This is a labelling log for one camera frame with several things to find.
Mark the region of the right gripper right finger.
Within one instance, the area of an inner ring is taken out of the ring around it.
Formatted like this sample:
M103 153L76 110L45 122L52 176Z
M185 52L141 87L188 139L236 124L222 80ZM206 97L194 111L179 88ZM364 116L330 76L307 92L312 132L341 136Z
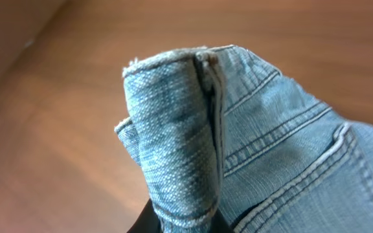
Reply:
M226 222L220 210L217 210L211 220L210 233L234 233Z

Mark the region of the light blue denim shorts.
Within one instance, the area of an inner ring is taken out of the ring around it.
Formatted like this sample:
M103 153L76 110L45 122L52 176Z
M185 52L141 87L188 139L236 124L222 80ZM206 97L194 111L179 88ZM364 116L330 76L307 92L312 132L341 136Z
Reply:
M116 128L162 232L373 232L373 126L251 51L176 49L123 70Z

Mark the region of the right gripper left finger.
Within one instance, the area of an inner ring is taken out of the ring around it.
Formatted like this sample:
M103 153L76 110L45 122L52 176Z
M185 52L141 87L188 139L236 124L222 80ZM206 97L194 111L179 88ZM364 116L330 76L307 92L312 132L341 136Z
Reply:
M147 201L137 220L127 233L161 233L161 222L154 212L151 199Z

